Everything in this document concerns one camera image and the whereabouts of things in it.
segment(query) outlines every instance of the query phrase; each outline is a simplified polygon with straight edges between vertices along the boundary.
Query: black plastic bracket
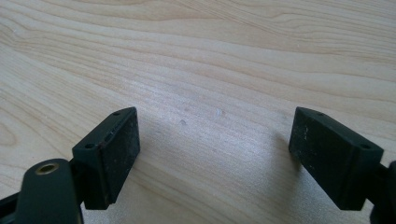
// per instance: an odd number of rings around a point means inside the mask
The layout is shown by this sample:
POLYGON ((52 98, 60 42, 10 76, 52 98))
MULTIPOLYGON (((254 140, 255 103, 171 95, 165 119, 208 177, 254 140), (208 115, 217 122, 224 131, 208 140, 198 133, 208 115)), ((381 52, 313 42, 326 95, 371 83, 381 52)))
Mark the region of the black plastic bracket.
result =
POLYGON ((396 163, 390 169, 380 164, 381 147, 323 113, 297 107, 289 150, 338 208, 361 210, 368 198, 377 214, 373 223, 396 223, 396 163))
POLYGON ((75 147, 71 161, 42 161, 24 175, 21 192, 0 201, 0 224, 82 223, 80 204, 114 203, 140 152, 134 107, 109 115, 75 147))

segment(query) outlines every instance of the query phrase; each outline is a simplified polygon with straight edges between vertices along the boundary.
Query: screw hole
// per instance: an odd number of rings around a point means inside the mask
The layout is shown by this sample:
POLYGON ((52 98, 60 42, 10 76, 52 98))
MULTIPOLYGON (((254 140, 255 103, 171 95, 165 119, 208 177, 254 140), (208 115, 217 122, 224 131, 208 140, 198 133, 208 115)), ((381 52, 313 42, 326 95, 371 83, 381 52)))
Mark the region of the screw hole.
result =
POLYGON ((87 144, 87 145, 85 145, 85 148, 92 148, 94 146, 95 146, 94 144, 87 144))
POLYGON ((58 168, 59 168, 58 163, 49 163, 49 164, 45 164, 45 165, 38 167, 38 169, 35 170, 35 173, 37 175, 48 175, 48 174, 56 171, 58 168))
POLYGON ((362 148, 370 148, 370 146, 367 146, 366 144, 361 144, 362 148))

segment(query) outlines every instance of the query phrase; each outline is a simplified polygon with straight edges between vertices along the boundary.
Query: light wooden surface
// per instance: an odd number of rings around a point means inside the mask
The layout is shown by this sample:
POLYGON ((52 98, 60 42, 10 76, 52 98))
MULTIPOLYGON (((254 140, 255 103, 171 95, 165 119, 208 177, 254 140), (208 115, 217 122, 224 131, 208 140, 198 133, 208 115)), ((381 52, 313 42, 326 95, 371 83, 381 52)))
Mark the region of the light wooden surface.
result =
POLYGON ((86 223, 368 223, 288 142, 297 105, 396 160, 396 3, 0 1, 0 197, 136 106, 141 153, 86 223))

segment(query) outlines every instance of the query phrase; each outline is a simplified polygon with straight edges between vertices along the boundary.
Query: black clamp jaw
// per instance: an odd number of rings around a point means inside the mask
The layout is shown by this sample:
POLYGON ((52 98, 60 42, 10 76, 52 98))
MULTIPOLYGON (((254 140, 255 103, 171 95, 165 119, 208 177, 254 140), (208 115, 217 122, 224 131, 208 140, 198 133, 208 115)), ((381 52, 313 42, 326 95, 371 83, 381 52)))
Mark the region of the black clamp jaw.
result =
POLYGON ((139 152, 136 109, 112 113, 73 147, 71 161, 31 167, 21 192, 0 201, 0 224, 83 223, 80 204, 106 210, 115 203, 139 152))
POLYGON ((396 161, 380 161, 384 149, 335 119, 297 107, 290 153, 341 210, 360 211, 369 199, 371 223, 396 223, 396 161))

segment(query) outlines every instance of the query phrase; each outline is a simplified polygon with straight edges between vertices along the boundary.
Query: black mount arm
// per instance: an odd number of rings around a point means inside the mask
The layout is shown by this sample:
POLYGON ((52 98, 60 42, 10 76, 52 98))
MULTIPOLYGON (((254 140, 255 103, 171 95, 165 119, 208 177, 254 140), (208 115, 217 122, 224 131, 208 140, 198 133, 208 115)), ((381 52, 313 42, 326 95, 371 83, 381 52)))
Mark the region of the black mount arm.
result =
POLYGON ((0 224, 82 223, 82 202, 95 210, 116 202, 139 151, 136 109, 112 113, 73 147, 71 161, 31 167, 21 192, 0 201, 0 224))
POLYGON ((380 164, 384 149, 335 119, 297 107, 290 153, 341 210, 360 211, 369 199, 372 223, 396 223, 396 161, 380 164))

